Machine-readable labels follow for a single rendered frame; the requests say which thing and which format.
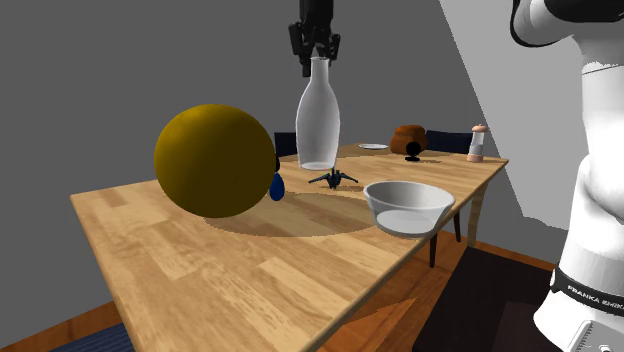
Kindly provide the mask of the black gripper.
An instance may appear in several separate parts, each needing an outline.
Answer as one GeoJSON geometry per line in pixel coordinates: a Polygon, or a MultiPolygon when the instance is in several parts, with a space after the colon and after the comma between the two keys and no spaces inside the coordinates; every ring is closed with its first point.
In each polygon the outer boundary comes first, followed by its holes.
{"type": "Polygon", "coordinates": [[[299,0],[300,22],[288,26],[292,52],[299,58],[302,76],[311,75],[313,43],[320,58],[332,64],[338,57],[341,36],[332,33],[334,0],[299,0]]]}

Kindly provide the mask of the clear glass carafe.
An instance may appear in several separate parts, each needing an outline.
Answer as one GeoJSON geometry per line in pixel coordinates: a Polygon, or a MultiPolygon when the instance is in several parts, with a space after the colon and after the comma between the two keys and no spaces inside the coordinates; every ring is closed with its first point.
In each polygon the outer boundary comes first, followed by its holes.
{"type": "Polygon", "coordinates": [[[299,166],[328,170],[335,166],[340,138],[340,111],[329,82],[328,58],[312,57],[309,83],[296,116],[299,166]]]}

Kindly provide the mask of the dark blue chair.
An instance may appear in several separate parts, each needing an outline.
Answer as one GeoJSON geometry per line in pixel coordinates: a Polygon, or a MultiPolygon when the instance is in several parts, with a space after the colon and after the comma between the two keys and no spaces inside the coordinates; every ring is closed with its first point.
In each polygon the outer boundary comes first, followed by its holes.
{"type": "MultiPolygon", "coordinates": [[[[461,132],[443,132],[436,130],[426,131],[428,139],[427,149],[432,151],[441,151],[447,153],[468,154],[472,139],[471,133],[461,132]]],[[[453,218],[455,237],[457,242],[461,242],[461,220],[460,214],[456,213],[453,218]]],[[[437,250],[437,234],[429,241],[430,244],[430,268],[435,267],[436,250],[437,250]]]]}
{"type": "Polygon", "coordinates": [[[275,152],[278,157],[296,155],[297,141],[295,132],[274,133],[275,152]]]}

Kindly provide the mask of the brown round pot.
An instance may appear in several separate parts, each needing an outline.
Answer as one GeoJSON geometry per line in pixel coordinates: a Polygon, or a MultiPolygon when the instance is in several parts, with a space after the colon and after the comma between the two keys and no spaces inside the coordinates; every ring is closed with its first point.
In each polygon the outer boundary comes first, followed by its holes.
{"type": "Polygon", "coordinates": [[[389,148],[392,153],[406,155],[406,146],[410,142],[417,142],[422,150],[428,145],[426,131],[421,125],[404,125],[395,129],[389,148]]]}

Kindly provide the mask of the dark blue winged figure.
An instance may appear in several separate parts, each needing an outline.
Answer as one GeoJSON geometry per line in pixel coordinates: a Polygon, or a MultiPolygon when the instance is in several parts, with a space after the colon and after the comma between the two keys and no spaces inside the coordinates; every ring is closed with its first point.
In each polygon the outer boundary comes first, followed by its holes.
{"type": "Polygon", "coordinates": [[[358,180],[348,176],[347,174],[341,172],[340,170],[336,170],[334,167],[331,168],[329,173],[326,173],[322,176],[309,180],[309,183],[315,183],[318,181],[325,180],[328,183],[330,189],[336,189],[343,179],[351,180],[358,183],[358,180]]]}

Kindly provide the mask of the small blue teardrop-shaped object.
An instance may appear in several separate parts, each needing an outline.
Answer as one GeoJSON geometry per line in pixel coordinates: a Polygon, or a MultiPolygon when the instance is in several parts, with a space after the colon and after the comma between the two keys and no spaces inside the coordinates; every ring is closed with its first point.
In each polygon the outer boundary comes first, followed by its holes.
{"type": "Polygon", "coordinates": [[[273,201],[280,201],[285,195],[285,184],[278,172],[273,175],[273,180],[269,188],[269,196],[273,201]]]}

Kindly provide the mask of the large olive yellow ball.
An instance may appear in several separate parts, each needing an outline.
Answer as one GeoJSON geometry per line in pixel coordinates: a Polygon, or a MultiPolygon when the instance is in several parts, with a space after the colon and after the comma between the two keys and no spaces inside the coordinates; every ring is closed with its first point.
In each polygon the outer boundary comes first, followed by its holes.
{"type": "Polygon", "coordinates": [[[175,116],[154,149],[154,171],[167,197],[205,218],[226,218],[268,192],[276,154],[267,131],[248,113],[204,104],[175,116]]]}

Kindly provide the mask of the white bowl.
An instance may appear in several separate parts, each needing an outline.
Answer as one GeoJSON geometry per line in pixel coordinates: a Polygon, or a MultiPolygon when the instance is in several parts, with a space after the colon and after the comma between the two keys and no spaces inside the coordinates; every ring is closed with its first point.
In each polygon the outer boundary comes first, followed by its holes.
{"type": "Polygon", "coordinates": [[[386,233],[402,237],[433,236],[456,202],[444,189],[401,180],[368,184],[363,193],[373,223],[386,233]]]}

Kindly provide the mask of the pink and clear grinder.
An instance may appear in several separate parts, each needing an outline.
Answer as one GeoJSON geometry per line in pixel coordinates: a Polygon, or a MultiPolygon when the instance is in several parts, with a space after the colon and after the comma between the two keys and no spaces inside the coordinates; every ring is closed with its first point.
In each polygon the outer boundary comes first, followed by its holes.
{"type": "Polygon", "coordinates": [[[479,124],[472,128],[472,140],[467,154],[467,160],[470,162],[482,162],[483,146],[485,134],[489,131],[489,127],[479,124]]]}

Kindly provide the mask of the light wooden table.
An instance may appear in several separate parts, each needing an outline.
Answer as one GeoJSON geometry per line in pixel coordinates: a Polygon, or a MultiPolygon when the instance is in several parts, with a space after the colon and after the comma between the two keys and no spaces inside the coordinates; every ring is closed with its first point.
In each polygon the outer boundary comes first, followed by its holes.
{"type": "Polygon", "coordinates": [[[231,218],[190,214],[156,181],[71,201],[136,352],[316,352],[423,245],[378,229],[364,186],[426,183],[478,214],[504,165],[347,145],[353,184],[329,189],[286,156],[285,197],[231,218]]]}

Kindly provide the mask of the dark blue striped rug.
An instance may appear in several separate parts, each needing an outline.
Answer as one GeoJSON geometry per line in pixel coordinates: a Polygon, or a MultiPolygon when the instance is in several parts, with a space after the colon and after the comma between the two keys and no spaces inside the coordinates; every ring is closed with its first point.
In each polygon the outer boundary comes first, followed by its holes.
{"type": "Polygon", "coordinates": [[[49,352],[136,352],[123,323],[59,346],[49,352]]]}

